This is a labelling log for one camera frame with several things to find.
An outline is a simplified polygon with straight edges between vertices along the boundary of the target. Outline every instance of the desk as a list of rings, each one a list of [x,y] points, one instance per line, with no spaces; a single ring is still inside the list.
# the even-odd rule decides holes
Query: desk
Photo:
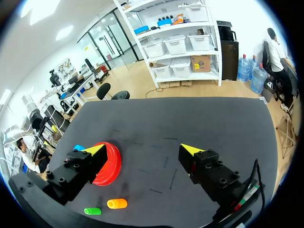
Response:
[[[104,187],[86,184],[66,207],[82,215],[84,208],[102,207],[102,216],[91,218],[115,224],[198,228],[212,221],[219,206],[200,185],[192,183],[179,163],[180,143],[213,149],[227,167],[239,171],[241,182],[250,176],[258,158],[267,204],[276,181],[275,136],[269,110],[259,99],[93,101],[87,102],[69,125],[49,169],[62,165],[76,144],[88,148],[102,141],[113,143],[122,155],[118,178]],[[111,210],[106,206],[107,200],[120,197],[128,200],[127,208]],[[261,206],[259,197],[251,207],[252,218]]]
[[[79,86],[77,87],[77,89],[76,89],[74,92],[72,92],[72,93],[68,92],[68,93],[66,94],[66,97],[63,98],[62,100],[67,99],[67,98],[69,98],[69,97],[73,97],[73,98],[75,98],[75,99],[79,102],[80,105],[83,106],[85,103],[77,96],[77,93],[79,93],[80,96],[81,96],[81,97],[84,99],[84,101],[86,102],[86,98],[82,95],[81,92],[79,92],[79,90],[83,87],[83,85],[85,85],[85,84],[88,83],[88,82],[91,82],[91,83],[93,84],[93,86],[98,90],[98,89],[99,89],[99,86],[97,85],[97,83],[95,82],[94,79],[95,79],[94,74],[93,74],[93,73],[90,74],[90,76],[88,76],[88,77],[84,80],[84,82],[83,82],[81,85],[79,85]],[[73,108],[73,106],[70,105],[69,102],[67,102],[66,104],[69,106],[70,109],[72,109],[72,110],[74,111],[74,113],[76,113],[76,114],[78,113],[78,112]]]
[[[292,95],[296,95],[297,89],[298,89],[298,77],[296,72],[287,64],[287,62],[282,58],[281,63],[284,67],[284,70],[288,74],[293,90],[292,90]]]

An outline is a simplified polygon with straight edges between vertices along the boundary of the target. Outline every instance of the green cylinder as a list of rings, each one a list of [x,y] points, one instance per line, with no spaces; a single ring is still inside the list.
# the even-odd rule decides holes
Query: green cylinder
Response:
[[[100,208],[85,208],[85,214],[87,215],[101,215]]]

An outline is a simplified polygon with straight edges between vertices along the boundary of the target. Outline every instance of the orange cylinder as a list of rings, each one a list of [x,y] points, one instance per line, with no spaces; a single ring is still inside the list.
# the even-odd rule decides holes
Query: orange cylinder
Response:
[[[121,209],[128,206],[128,202],[125,199],[110,199],[106,204],[110,209]]]

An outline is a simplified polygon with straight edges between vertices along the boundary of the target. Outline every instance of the white storage box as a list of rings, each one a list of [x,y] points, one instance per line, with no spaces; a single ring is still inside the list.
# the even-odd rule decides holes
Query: white storage box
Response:
[[[170,67],[173,69],[175,77],[190,77],[191,59],[189,57],[175,58],[172,60]]]
[[[209,21],[207,7],[201,3],[183,6],[191,22]]]
[[[165,46],[162,43],[162,39],[157,38],[143,45],[143,49],[146,51],[149,58],[163,56],[166,52]]]
[[[210,35],[196,35],[196,33],[190,33],[190,38],[194,51],[209,51],[209,38]]]
[[[187,52],[185,39],[186,39],[185,35],[177,34],[169,38],[166,38],[163,42],[166,44],[170,55],[178,55]]]
[[[164,59],[157,61],[159,64],[164,64],[166,66],[154,68],[153,71],[156,73],[157,78],[168,78],[171,77],[173,74],[173,70],[170,67],[171,59]]]

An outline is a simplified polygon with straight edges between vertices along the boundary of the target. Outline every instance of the wooden floor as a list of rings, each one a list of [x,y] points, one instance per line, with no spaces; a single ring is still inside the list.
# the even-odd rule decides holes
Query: wooden floor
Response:
[[[103,83],[110,83],[110,95],[127,90],[130,93],[130,99],[145,98],[147,92],[154,90],[155,86],[149,74],[149,71],[143,61],[136,63],[130,70],[127,67],[120,67],[110,71],[110,75]],[[85,97],[96,96],[96,89],[93,87],[84,92]],[[240,81],[223,81],[222,86],[218,86],[217,81],[194,81],[189,87],[172,87],[165,88],[162,92],[152,91],[147,95],[147,98],[156,97],[249,97],[258,98],[259,95],[252,92],[249,83]],[[280,102],[274,99],[267,105],[270,111],[274,128],[284,116],[284,111],[280,108]],[[279,185],[282,176],[289,168],[293,152],[282,158],[282,146],[284,143],[283,135],[275,130],[277,148],[278,148],[278,168],[275,182],[275,191]]]

